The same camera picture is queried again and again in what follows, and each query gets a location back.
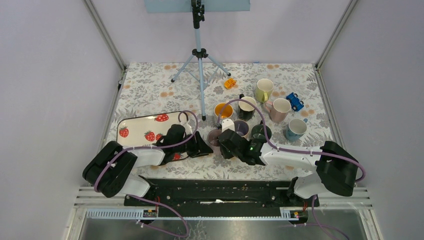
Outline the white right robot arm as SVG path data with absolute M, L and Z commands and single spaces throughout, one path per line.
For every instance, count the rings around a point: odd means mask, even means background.
M 309 175 L 296 176 L 290 182 L 286 198 L 293 206 L 322 193 L 342 197 L 353 194 L 359 164 L 333 141 L 319 148 L 274 147 L 263 139 L 247 140 L 230 129 L 217 140 L 226 159 L 236 157 L 251 166 L 285 165 L 309 171 Z

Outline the grey mug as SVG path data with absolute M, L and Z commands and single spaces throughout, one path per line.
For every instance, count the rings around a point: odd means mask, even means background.
M 272 137 L 272 130 L 268 126 L 264 126 L 264 121 L 261 120 L 259 124 L 255 125 L 251 130 L 251 138 L 252 139 L 259 139 L 263 141 L 266 140 L 265 132 L 268 136 L 268 139 L 271 139 Z

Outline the floral mug orange inside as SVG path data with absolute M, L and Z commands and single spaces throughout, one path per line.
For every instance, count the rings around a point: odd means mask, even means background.
M 226 103 L 222 102 L 214 107 L 213 112 L 216 118 L 226 119 L 232 117 L 234 109 L 230 104 L 226 105 Z

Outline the black mug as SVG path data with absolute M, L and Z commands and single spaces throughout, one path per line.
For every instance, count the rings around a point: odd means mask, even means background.
M 253 97 L 245 96 L 243 93 L 239 95 L 239 99 L 245 100 L 255 107 L 257 106 L 257 102 Z M 238 102 L 238 118 L 244 121 L 252 119 L 256 111 L 255 108 L 247 102 Z

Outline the pink mug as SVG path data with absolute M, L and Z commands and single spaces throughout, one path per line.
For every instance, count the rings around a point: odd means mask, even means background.
M 281 123 L 291 110 L 291 103 L 285 98 L 276 98 L 265 102 L 264 107 L 273 122 Z

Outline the pale pink tall cup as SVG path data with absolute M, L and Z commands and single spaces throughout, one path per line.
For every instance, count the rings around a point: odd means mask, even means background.
M 234 123 L 234 131 L 238 135 L 246 139 L 250 131 L 250 127 L 248 123 L 241 119 L 235 120 L 233 123 Z

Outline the blue mug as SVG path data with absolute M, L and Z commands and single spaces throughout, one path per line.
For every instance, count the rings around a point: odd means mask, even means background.
M 306 131 L 308 130 L 307 126 L 308 119 L 292 119 L 286 128 L 285 137 L 290 142 L 297 141 L 300 137 L 302 137 Z

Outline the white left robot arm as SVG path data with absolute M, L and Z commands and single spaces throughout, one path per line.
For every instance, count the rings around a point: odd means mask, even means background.
M 108 142 L 85 167 L 82 177 L 107 198 L 119 193 L 135 195 L 142 205 L 148 206 L 154 202 L 155 192 L 143 177 L 131 175 L 133 169 L 166 165 L 176 154 L 197 158 L 213 152 L 198 131 L 187 134 L 182 125 L 173 124 L 149 146 L 124 147 L 117 141 Z

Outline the purple cup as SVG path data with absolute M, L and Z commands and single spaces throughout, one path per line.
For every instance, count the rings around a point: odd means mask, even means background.
M 220 147 L 219 144 L 219 136 L 221 135 L 222 130 L 221 129 L 214 129 L 211 130 L 207 135 L 207 143 L 211 148 L 218 148 Z

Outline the yellow mug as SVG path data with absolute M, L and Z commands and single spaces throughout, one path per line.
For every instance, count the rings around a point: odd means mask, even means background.
M 256 82 L 255 98 L 260 103 L 267 102 L 274 89 L 274 83 L 267 78 L 262 78 Z

